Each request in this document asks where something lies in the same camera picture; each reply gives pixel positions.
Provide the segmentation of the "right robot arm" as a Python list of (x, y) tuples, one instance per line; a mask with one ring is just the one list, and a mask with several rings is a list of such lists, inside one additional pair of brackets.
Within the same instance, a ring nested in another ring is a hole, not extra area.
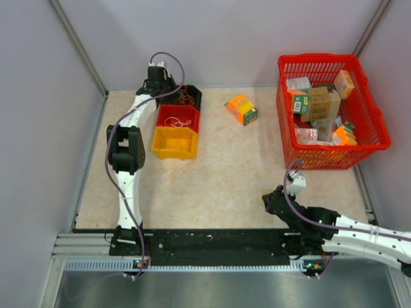
[(283, 186), (262, 195), (265, 211), (285, 222), (294, 235), (281, 241), (287, 255), (350, 254), (401, 270), (410, 276), (410, 233), (361, 223), (333, 210), (304, 207)]

